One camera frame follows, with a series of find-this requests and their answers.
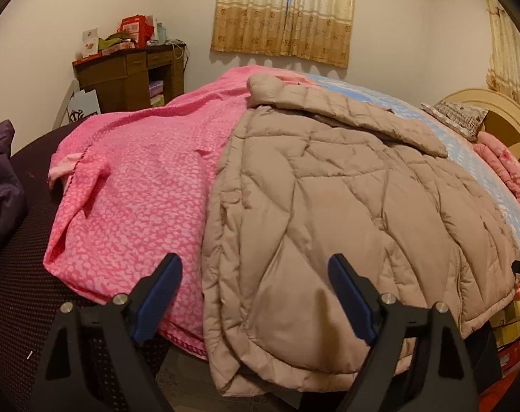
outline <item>beige puffer jacket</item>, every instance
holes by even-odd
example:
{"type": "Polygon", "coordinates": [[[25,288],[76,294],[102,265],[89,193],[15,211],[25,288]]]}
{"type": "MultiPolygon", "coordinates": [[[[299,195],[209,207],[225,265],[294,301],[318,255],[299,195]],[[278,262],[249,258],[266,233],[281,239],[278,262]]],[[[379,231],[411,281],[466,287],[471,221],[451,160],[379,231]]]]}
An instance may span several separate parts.
{"type": "Polygon", "coordinates": [[[511,301],[511,229],[426,125],[273,76],[248,87],[203,243],[204,333],[223,394],[349,388],[367,348],[330,287],[335,253],[405,304],[447,302],[463,336],[511,301]]]}

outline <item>tiled floor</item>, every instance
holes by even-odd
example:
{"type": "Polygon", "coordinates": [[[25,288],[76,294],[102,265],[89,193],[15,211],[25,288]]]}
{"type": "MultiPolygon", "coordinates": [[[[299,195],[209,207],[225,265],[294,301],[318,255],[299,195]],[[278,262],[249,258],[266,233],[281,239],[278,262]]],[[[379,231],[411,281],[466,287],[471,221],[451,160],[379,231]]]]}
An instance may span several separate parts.
{"type": "MultiPolygon", "coordinates": [[[[172,347],[157,376],[157,383],[176,412],[287,412],[267,397],[228,398],[216,391],[209,366],[172,347]]],[[[295,408],[300,394],[281,391],[279,398],[295,408]]]]}

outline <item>wall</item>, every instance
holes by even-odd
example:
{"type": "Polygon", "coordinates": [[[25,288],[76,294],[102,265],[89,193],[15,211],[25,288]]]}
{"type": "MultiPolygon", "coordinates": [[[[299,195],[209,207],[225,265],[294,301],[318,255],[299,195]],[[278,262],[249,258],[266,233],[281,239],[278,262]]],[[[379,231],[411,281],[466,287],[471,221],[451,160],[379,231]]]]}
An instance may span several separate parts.
{"type": "Polygon", "coordinates": [[[347,70],[294,57],[267,58],[210,51],[216,0],[165,0],[160,18],[170,38],[187,42],[186,91],[234,66],[258,63],[322,74],[420,103],[426,54],[426,0],[356,0],[347,70]]]}
{"type": "Polygon", "coordinates": [[[9,118],[12,151],[52,129],[73,79],[82,32],[107,37],[121,19],[153,13],[159,0],[12,0],[0,16],[0,121],[9,118]]]}
{"type": "Polygon", "coordinates": [[[429,24],[424,102],[455,91],[486,88],[491,26],[485,0],[428,0],[429,24]]]}

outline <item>beige curtain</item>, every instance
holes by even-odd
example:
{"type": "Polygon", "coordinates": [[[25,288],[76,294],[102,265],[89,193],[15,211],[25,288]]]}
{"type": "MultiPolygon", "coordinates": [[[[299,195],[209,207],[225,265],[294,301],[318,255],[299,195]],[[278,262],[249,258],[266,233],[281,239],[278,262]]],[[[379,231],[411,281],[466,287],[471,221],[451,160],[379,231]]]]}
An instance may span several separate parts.
{"type": "Polygon", "coordinates": [[[520,105],[520,34],[498,0],[486,1],[493,36],[487,83],[520,105]]]}
{"type": "Polygon", "coordinates": [[[282,55],[347,68],[355,0],[291,0],[282,55]]]}
{"type": "Polygon", "coordinates": [[[279,55],[287,0],[218,0],[211,49],[279,55]]]}

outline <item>headboard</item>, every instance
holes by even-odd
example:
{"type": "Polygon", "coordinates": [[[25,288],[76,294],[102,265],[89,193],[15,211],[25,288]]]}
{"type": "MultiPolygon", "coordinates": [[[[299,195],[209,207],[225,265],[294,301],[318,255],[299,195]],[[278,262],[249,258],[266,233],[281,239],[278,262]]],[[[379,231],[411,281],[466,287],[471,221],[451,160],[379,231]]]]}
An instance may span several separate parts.
{"type": "Polygon", "coordinates": [[[488,108],[481,130],[496,136],[520,162],[520,106],[516,101],[484,88],[457,91],[443,100],[488,108]]]}

